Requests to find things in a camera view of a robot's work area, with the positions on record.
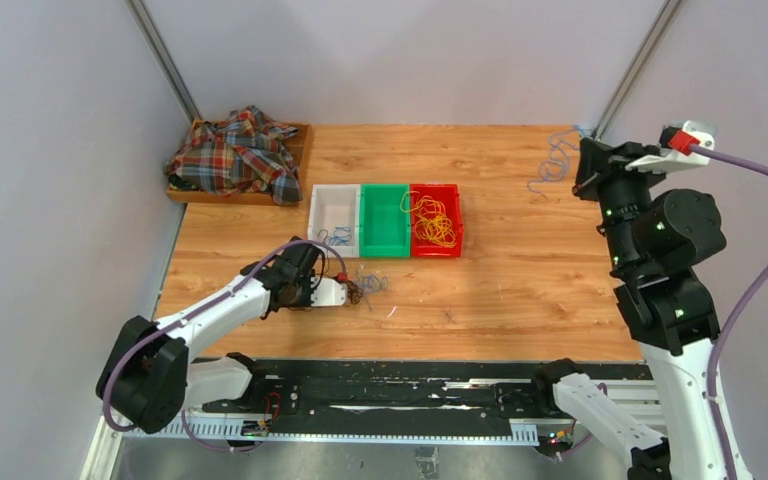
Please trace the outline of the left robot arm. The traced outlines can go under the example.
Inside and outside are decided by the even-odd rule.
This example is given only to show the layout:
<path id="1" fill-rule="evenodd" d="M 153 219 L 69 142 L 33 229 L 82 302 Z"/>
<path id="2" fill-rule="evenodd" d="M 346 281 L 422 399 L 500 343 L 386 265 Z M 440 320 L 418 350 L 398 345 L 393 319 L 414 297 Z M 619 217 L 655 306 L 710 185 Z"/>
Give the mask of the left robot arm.
<path id="1" fill-rule="evenodd" d="M 314 306 L 326 245 L 292 238 L 244 267 L 227 285 L 158 320 L 136 315 L 115 339 L 96 385 L 107 425 L 117 432 L 156 433 L 186 409 L 229 400 L 243 413 L 258 411 L 266 386 L 250 359 L 226 355 L 199 362 L 207 347 L 245 323 L 282 309 Z"/>

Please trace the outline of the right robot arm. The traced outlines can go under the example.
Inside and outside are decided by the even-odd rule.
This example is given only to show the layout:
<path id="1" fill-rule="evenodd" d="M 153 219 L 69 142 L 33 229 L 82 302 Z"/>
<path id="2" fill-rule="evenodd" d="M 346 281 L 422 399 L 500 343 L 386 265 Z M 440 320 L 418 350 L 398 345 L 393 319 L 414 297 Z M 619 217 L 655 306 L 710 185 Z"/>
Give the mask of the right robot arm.
<path id="1" fill-rule="evenodd" d="M 665 432 L 632 417 L 569 359 L 536 374 L 531 400 L 544 416 L 563 412 L 583 424 L 631 479 L 746 479 L 709 366 L 721 338 L 714 301 L 693 270 L 725 248 L 721 215 L 712 196 L 695 190 L 651 196 L 669 172 L 704 162 L 686 132 L 670 128 L 662 140 L 612 147 L 582 139 L 572 191 L 600 207 L 617 306 L 655 382 Z"/>

